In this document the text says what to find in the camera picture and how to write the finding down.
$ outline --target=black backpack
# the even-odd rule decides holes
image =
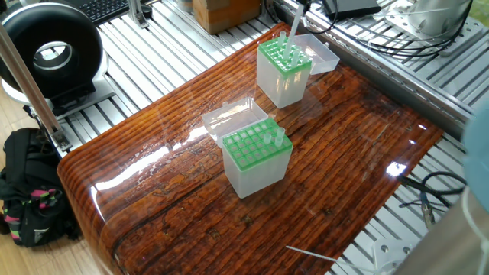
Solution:
[[[46,244],[79,228],[56,168],[56,151],[39,129],[25,128],[7,138],[5,168],[0,173],[4,219],[17,245]]]

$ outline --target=clear plastic box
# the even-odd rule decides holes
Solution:
[[[272,118],[224,137],[224,171],[238,197],[243,199],[283,179],[292,149],[284,129]]]
[[[299,59],[293,64],[293,54],[283,58],[287,39],[282,44],[279,38],[269,40],[258,46],[257,84],[267,94],[277,108],[283,108],[303,98],[312,61],[292,46],[291,53],[299,51]]]
[[[206,130],[220,148],[223,136],[267,118],[268,115],[250,97],[231,104],[225,102],[221,108],[202,115]]]
[[[311,74],[331,72],[338,65],[339,57],[337,57],[328,46],[321,43],[312,34],[303,34],[294,37],[295,45],[301,47],[305,54],[313,60]]]
[[[283,108],[298,102],[304,96],[309,74],[326,73],[338,65],[339,58],[314,35],[295,36],[291,53],[300,50],[297,63],[293,54],[283,58],[288,38],[280,43],[280,37],[264,42],[257,52],[257,84],[268,98]]]

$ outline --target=white wire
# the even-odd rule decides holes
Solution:
[[[487,258],[489,257],[489,240],[486,238],[486,236],[484,236],[482,231],[475,224],[471,213],[468,211],[469,191],[470,189],[468,187],[465,187],[464,194],[461,197],[461,210],[464,212],[465,219],[467,220],[468,225],[472,228],[472,231],[474,231],[474,233],[481,239],[482,258],[477,275],[484,275],[487,266]]]
[[[318,257],[318,258],[321,258],[321,259],[324,259],[324,260],[330,260],[333,263],[348,265],[348,266],[353,267],[353,268],[356,268],[358,270],[363,270],[363,271],[370,272],[370,273],[373,273],[373,274],[380,274],[376,270],[369,270],[368,268],[359,267],[359,266],[356,266],[354,264],[350,264],[350,263],[344,262],[342,260],[336,260],[336,259],[331,258],[331,257],[326,257],[326,256],[322,256],[320,254],[316,254],[316,253],[313,253],[313,252],[304,251],[304,250],[299,249],[299,248],[294,248],[294,247],[291,247],[291,246],[286,246],[286,248],[289,248],[289,249],[292,249],[294,251],[298,251],[298,252],[301,252],[301,253],[304,253],[304,254],[308,254],[308,255],[311,255],[311,256],[314,256],[314,257]]]

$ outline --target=glossy wood surface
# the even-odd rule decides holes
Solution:
[[[283,109],[256,85],[254,43],[63,158],[83,233],[115,273],[325,273],[442,131],[343,63]],[[293,142],[286,176],[239,199],[201,114],[246,96]]]

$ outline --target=black cable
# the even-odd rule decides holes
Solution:
[[[8,10],[6,0],[0,0],[0,13],[6,12]]]
[[[447,201],[445,198],[443,198],[443,196],[462,194],[464,191],[464,188],[447,190],[447,191],[440,191],[440,190],[431,189],[430,187],[426,186],[426,182],[434,176],[449,176],[449,177],[456,179],[459,182],[467,185],[467,181],[464,178],[462,178],[461,176],[456,175],[454,173],[445,172],[445,171],[430,173],[428,176],[425,176],[425,178],[421,181],[421,183],[418,183],[417,181],[412,180],[412,179],[410,179],[406,176],[402,176],[402,175],[398,176],[397,180],[399,180],[404,186],[413,187],[414,189],[419,190],[421,193],[431,194],[431,195],[435,196],[444,206],[446,206],[448,208],[451,207],[452,204],[449,201]]]
[[[455,39],[459,36],[459,34],[461,33],[461,30],[463,30],[464,26],[465,26],[465,22],[467,21],[467,17],[468,17],[468,14],[471,10],[471,6],[472,6],[472,2],[473,0],[471,0],[468,4],[468,7],[467,9],[465,10],[465,14],[464,14],[464,20],[462,21],[460,27],[458,28],[458,30],[447,40],[443,41],[443,42],[439,42],[437,44],[433,44],[433,45],[430,45],[430,46],[424,46],[424,47],[417,47],[417,48],[409,48],[409,49],[401,49],[401,48],[395,48],[395,47],[388,47],[388,46],[384,46],[384,45],[380,45],[380,44],[375,44],[375,43],[368,43],[368,41],[364,41],[364,40],[359,40],[357,39],[356,37],[352,37],[350,34],[346,34],[344,31],[342,30],[339,30],[338,28],[336,28],[337,30],[339,30],[340,32],[342,32],[344,35],[347,35],[349,36],[350,38],[352,39],[355,39],[357,41],[360,41],[360,42],[363,42],[363,45],[368,47],[370,50],[373,50],[373,51],[376,51],[378,53],[384,53],[384,54],[388,54],[388,55],[392,55],[392,56],[400,56],[400,57],[430,57],[434,54],[437,54],[443,50],[445,50],[447,47],[450,47],[450,45],[452,45],[454,42],[455,42]],[[443,44],[445,44],[445,46],[443,46],[442,48],[434,51],[434,52],[431,52],[431,53],[424,53],[424,54],[401,54],[401,53],[389,53],[385,50],[380,50],[380,49],[375,49],[373,47],[369,47],[369,45],[374,45],[375,47],[381,47],[381,48],[384,48],[384,49],[388,49],[388,50],[395,50],[395,51],[406,51],[406,50],[426,50],[426,49],[429,49],[429,48],[433,48],[433,47],[438,47],[438,46],[442,46]]]
[[[431,205],[438,205],[438,206],[444,206],[442,203],[436,203],[436,202],[430,202],[429,204],[431,204]],[[419,202],[419,199],[416,199],[416,200],[413,200],[412,202],[401,203],[401,204],[399,204],[399,207],[400,208],[405,208],[405,207],[410,206],[410,205],[421,206],[421,202]],[[445,210],[439,209],[438,207],[433,207],[432,206],[432,209],[438,210],[440,212],[446,212]]]
[[[336,10],[338,10],[338,2],[339,2],[339,0],[335,0]],[[461,30],[463,30],[463,28],[465,26],[465,22],[467,20],[468,13],[471,10],[472,3],[473,3],[473,0],[471,0],[469,2],[469,5],[468,5],[468,7],[467,7],[467,9],[465,11],[465,14],[464,14],[464,20],[461,23],[460,27],[458,28],[458,30],[449,39],[447,39],[445,41],[442,41],[442,42],[438,42],[437,44],[433,44],[433,45],[429,45],[429,46],[424,46],[424,47],[415,47],[415,48],[408,48],[408,49],[403,49],[403,48],[398,48],[398,47],[388,47],[388,46],[384,46],[384,45],[380,45],[380,44],[376,44],[376,43],[369,43],[366,40],[362,40],[362,39],[360,39],[360,38],[358,38],[356,36],[353,36],[353,35],[350,35],[350,34],[344,32],[340,28],[336,28],[336,30],[339,31],[339,32],[341,32],[345,36],[347,36],[347,37],[349,37],[349,38],[351,38],[353,40],[356,40],[357,42],[363,44],[365,47],[368,47],[370,50],[373,50],[373,51],[378,52],[378,53],[383,53],[383,54],[387,54],[387,55],[391,55],[391,56],[399,56],[399,57],[430,57],[430,56],[432,56],[434,54],[437,54],[437,53],[445,50],[446,48],[450,47],[455,42],[456,37],[459,36],[459,34],[461,33]],[[334,24],[336,23],[336,15],[338,15],[338,13],[335,14],[335,19],[333,20],[333,22],[331,23],[331,25],[326,30],[319,31],[319,32],[311,31],[308,28],[307,28],[307,30],[311,34],[324,34],[326,31],[329,31],[329,30],[331,30],[334,27]],[[435,50],[435,51],[433,51],[431,53],[423,53],[423,54],[421,54],[421,53],[409,53],[409,54],[402,53],[402,52],[414,51],[414,50],[423,52],[424,50],[427,50],[427,49],[430,49],[430,48],[434,48],[434,47],[441,47],[441,48],[439,48],[438,50]]]
[[[323,5],[323,7],[326,6],[326,0],[322,0],[322,5]],[[325,29],[324,31],[311,31],[308,27],[305,27],[307,29],[307,31],[309,33],[311,33],[311,34],[324,34],[325,32],[328,32],[331,29],[333,29],[333,27],[335,26],[336,21],[338,20],[339,0],[335,0],[335,8],[336,8],[335,17],[333,18],[333,22],[329,25],[329,27],[327,29]]]
[[[303,9],[303,15],[306,14],[311,9],[311,0],[297,0],[298,3],[302,4],[304,6]]]

